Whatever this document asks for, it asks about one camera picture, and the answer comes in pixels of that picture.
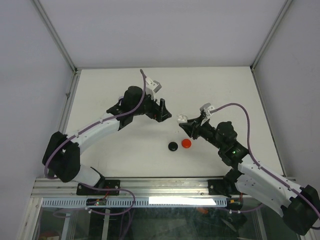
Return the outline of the white round charging case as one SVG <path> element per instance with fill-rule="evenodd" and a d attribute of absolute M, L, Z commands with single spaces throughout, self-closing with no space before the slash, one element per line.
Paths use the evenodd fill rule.
<path fill-rule="evenodd" d="M 184 114 L 179 114 L 177 115 L 177 123 L 181 124 L 181 123 L 187 123 L 188 122 L 188 117 Z"/>

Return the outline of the orange round charging case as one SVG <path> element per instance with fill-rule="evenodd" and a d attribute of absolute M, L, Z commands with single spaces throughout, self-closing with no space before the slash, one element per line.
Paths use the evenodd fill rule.
<path fill-rule="evenodd" d="M 185 138 L 181 141 L 181 146 L 185 149 L 188 149 L 192 146 L 192 141 L 190 139 Z"/>

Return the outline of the black round charging case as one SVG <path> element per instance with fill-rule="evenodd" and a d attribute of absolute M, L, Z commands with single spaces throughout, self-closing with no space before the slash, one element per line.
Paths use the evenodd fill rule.
<path fill-rule="evenodd" d="M 172 152 L 176 151 L 178 149 L 178 144 L 174 141 L 171 141 L 169 144 L 168 144 L 168 149 Z"/>

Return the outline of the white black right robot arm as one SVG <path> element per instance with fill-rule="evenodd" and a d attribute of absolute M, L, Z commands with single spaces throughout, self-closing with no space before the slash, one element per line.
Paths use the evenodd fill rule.
<path fill-rule="evenodd" d="M 179 123 L 185 133 L 196 140 L 201 137 L 218 149 L 230 171 L 224 176 L 226 192 L 249 195 L 276 212 L 296 234 L 304 236 L 320 218 L 320 198 L 311 185 L 305 187 L 283 177 L 254 160 L 248 148 L 237 141 L 230 121 L 217 127 L 203 122 L 204 116 Z"/>

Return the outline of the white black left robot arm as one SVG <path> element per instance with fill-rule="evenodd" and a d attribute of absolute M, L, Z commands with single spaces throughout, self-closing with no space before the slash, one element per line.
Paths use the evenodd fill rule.
<path fill-rule="evenodd" d="M 98 120 L 70 134 L 55 132 L 47 145 L 42 163 L 45 176 L 84 184 L 93 194 L 105 188 L 105 177 L 96 169 L 81 163 L 81 154 L 100 139 L 129 125 L 135 116 L 146 115 L 161 123 L 172 117 L 165 100 L 157 100 L 161 85 L 152 84 L 145 89 L 130 86 L 124 96 Z"/>

